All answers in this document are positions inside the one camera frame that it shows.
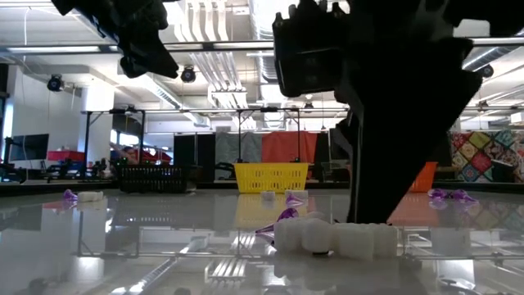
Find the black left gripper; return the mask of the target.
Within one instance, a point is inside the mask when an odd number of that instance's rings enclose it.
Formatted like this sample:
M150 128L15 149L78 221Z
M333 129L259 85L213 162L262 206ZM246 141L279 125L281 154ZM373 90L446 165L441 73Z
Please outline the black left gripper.
M93 0L93 4L93 24L116 42L123 54L120 67L128 78L143 75L144 68L178 77L178 64L159 37L169 25L162 0Z

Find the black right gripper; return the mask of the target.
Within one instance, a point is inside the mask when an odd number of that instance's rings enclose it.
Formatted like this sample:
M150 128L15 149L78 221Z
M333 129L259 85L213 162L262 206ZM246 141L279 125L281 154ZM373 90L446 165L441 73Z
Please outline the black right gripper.
M464 18L462 0L347 1L336 100L363 115L440 104L452 118L364 122L360 221L385 223L482 79L463 68L472 41L453 33Z

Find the orange plastic basket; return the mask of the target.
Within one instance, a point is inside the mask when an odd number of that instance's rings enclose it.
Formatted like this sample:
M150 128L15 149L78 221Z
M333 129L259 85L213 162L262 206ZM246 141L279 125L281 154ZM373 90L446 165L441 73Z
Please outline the orange plastic basket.
M438 163L435 161L427 162L414 180L409 191L411 193L427 193L432 187L437 165Z

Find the black overhead light bar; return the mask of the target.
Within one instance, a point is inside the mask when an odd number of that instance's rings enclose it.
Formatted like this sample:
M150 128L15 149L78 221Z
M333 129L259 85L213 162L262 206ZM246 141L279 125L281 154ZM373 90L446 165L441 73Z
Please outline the black overhead light bar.
M471 38L475 47L524 46L524 36L505 38ZM273 40L227 41L227 42L190 42L166 43L168 52L212 52L212 51L270 51ZM91 45L20 45L0 46L2 55L62 55L62 54L98 54L117 53L119 48L113 44Z

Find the orange hanging cloth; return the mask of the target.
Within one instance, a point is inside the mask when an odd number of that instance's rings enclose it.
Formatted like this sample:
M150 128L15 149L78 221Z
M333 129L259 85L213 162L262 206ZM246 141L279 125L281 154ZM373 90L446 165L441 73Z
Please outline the orange hanging cloth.
M262 137L262 162L314 162L318 135L310 132L278 131Z

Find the white ceiling pipes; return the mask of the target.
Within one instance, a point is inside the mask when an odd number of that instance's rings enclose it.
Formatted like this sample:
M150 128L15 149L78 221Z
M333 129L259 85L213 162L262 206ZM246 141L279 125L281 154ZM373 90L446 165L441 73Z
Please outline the white ceiling pipes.
M181 0L169 9L170 24L179 42L228 41L226 0ZM208 84L214 107L247 106L246 89L231 52L191 53L190 59Z

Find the yellow plastic basket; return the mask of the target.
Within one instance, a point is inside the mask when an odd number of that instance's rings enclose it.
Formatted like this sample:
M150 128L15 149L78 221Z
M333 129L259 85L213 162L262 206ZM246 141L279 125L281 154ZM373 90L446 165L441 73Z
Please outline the yellow plastic basket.
M240 193L261 193L286 190L304 190L309 164L288 163L236 163L234 165Z

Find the person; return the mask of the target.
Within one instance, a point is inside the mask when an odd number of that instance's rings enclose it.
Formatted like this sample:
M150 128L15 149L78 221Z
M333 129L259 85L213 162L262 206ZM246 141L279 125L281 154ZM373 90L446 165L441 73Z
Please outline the person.
M119 158L126 158L131 165L138 164L138 151L135 148L117 143L110 143L110 147L117 153Z

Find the red cover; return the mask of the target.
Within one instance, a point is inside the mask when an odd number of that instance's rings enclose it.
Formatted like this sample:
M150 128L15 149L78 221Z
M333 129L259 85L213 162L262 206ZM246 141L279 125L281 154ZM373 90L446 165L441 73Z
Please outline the red cover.
M149 152L146 149L142 150L142 162L146 163L153 163L153 162L160 162L161 164L169 164L172 161L172 156L169 156L166 152L162 152L161 150L153 150L153 153Z
M65 150L65 151L48 151L47 160L48 161L65 161L70 159L72 161L83 161L85 154L83 152Z

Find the black partition panel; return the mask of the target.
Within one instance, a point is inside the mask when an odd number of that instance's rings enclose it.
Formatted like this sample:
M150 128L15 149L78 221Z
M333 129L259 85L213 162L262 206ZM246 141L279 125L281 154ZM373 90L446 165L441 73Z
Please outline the black partition panel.
M174 164L199 166L201 182L213 182L215 180L215 134L175 135Z

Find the black office chair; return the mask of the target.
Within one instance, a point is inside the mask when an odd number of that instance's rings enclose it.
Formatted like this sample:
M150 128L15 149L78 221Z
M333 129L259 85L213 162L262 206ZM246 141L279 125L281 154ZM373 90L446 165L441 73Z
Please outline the black office chair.
M513 183L515 179L514 166L498 160L492 160L492 178L496 183Z

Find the black plastic basket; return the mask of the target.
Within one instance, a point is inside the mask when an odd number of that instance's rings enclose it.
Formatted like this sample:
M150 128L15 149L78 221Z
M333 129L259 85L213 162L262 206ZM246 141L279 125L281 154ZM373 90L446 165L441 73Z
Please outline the black plastic basket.
M185 193L189 169L183 166L149 164L118 168L118 184L125 193Z

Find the grey hanging cloth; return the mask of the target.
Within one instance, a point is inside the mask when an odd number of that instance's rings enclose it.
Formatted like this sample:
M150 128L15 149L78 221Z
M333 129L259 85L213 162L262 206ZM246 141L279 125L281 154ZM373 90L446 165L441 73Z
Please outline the grey hanging cloth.
M215 135L215 162L262 162L262 135L251 132Z

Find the black computer monitor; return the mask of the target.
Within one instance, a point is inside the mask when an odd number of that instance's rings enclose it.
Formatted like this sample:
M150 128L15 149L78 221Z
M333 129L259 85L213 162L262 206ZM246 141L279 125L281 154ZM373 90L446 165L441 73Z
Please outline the black computer monitor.
M11 139L9 161L46 160L49 134L17 135Z

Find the black metal rig frame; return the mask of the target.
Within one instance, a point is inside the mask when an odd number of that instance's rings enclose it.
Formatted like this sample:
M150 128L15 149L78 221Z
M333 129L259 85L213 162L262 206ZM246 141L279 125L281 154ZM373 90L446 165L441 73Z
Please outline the black metal rig frame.
M222 114L237 114L238 118L238 136L241 136L242 132L242 113L249 112L250 114L254 112L261 112L261 113L277 113L277 112L295 112L297 114L296 123L298 126L298 132L300 132L300 113L301 109L296 107L261 107L261 108L244 108L244 109L220 109L220 108L213 108L213 109L195 109L195 108L189 108L189 109L172 109L172 110L142 110L142 109L110 109L107 111L81 111L82 115L86 115L86 127L85 127L85 135L84 135L84 154L85 158L83 160L83 166L84 171L81 172L82 179L87 179L87 168L88 168L88 146L89 146L89 135L90 135L90 127L91 125L97 121L97 119L102 115L114 115L114 114L135 114L139 113L141 115L141 130L138 136L138 143L139 143L139 152L138 152L138 162L142 162L142 150L143 150L143 138L145 134L145 124L146 124L146 116L148 114L215 114L215 113L222 113Z

